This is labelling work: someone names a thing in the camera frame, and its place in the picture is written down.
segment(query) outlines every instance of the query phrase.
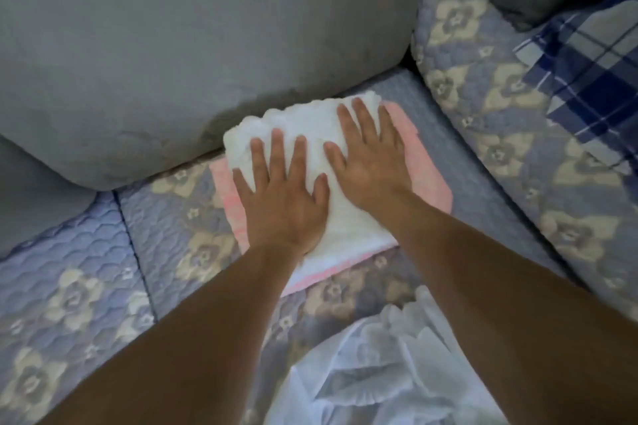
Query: quilted fabric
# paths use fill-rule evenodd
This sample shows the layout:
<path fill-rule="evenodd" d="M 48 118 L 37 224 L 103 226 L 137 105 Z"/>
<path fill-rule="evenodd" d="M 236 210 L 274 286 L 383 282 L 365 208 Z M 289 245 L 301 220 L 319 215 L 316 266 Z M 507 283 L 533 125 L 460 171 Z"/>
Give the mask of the quilted fabric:
<path fill-rule="evenodd" d="M 112 192 L 0 261 L 0 423 L 30 424 L 155 322 Z"/>
<path fill-rule="evenodd" d="M 557 273 L 560 267 L 432 101 L 418 75 L 396 69 L 353 88 L 399 102 L 454 195 L 452 214 Z M 118 191 L 151 302 L 164 316 L 239 256 L 202 160 Z M 420 283 L 401 250 L 367 259 L 308 289 L 284 297 L 270 322 L 244 415 L 263 421 L 277 384 L 309 349 L 388 302 L 414 299 Z M 232 312 L 220 309 L 219 312 Z"/>
<path fill-rule="evenodd" d="M 512 51 L 529 36 L 487 0 L 422 0 L 411 51 L 485 168 L 603 300 L 638 320 L 638 181 L 547 122 L 549 98 L 522 82 Z"/>

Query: pink fabric edge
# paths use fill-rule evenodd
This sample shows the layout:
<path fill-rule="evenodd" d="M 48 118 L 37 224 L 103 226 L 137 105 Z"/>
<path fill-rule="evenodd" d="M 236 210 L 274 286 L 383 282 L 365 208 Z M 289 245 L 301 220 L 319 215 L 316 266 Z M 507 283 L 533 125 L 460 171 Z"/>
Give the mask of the pink fabric edge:
<path fill-rule="evenodd" d="M 452 210 L 452 191 L 447 186 L 443 176 L 435 167 L 430 155 L 419 139 L 419 132 L 405 114 L 401 106 L 395 102 L 383 102 L 392 122 L 396 126 L 406 148 L 406 165 L 412 178 L 412 188 L 414 192 L 426 202 L 435 206 L 442 212 L 450 213 Z M 215 189 L 219 193 L 224 211 L 230 228 L 233 230 L 235 239 L 239 244 L 239 250 L 244 253 L 248 250 L 248 234 L 246 232 L 246 213 L 241 204 L 237 188 L 233 183 L 233 177 L 226 157 L 218 158 L 211 162 L 210 170 L 215 182 Z M 282 296 L 287 296 L 293 292 L 301 291 L 316 284 L 332 275 L 335 275 L 359 262 L 372 257 L 374 254 L 387 250 L 387 247 L 380 248 L 373 252 L 367 252 L 355 259 L 348 260 L 320 273 L 307 276 L 294 285 L 286 287 Z"/>

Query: plaid cloth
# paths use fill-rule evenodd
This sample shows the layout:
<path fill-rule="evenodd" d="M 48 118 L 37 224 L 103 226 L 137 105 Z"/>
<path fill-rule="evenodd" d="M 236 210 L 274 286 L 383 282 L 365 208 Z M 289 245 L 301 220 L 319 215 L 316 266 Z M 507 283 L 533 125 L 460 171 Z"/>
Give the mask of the plaid cloth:
<path fill-rule="evenodd" d="M 556 16 L 515 48 L 547 117 L 602 163 L 638 174 L 638 0 Z"/>

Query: hand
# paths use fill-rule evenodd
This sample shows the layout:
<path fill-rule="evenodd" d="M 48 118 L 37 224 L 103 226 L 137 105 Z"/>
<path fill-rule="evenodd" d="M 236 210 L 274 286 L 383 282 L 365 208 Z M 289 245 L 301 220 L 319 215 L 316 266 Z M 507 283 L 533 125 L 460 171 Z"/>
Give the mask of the hand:
<path fill-rule="evenodd" d="M 253 138 L 250 149 L 255 191 L 250 189 L 239 169 L 233 170 L 233 180 L 246 210 L 250 246 L 289 246 L 298 262 L 315 248 L 325 231 L 330 196 L 328 178 L 325 173 L 317 177 L 312 196 L 306 190 L 306 138 L 303 136 L 295 141 L 288 178 L 281 130 L 272 131 L 270 175 L 264 143 Z"/>
<path fill-rule="evenodd" d="M 411 192 L 412 182 L 405 164 L 403 141 L 388 110 L 379 106 L 381 133 L 377 135 L 372 116 L 363 101 L 356 98 L 352 107 L 361 132 L 344 105 L 337 109 L 348 146 L 348 161 L 335 143 L 327 142 L 323 149 L 347 199 L 374 216 L 379 203 L 394 191 Z"/>

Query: forearm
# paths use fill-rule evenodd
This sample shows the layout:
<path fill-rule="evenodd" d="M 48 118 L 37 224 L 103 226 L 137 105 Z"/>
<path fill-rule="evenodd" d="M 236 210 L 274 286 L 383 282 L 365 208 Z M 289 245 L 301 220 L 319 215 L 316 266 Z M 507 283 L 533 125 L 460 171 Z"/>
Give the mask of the forearm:
<path fill-rule="evenodd" d="M 372 213 L 412 258 L 513 423 L 638 415 L 638 328 L 409 192 Z"/>
<path fill-rule="evenodd" d="M 251 248 L 43 423 L 239 422 L 268 321 L 298 257 L 284 246 Z"/>

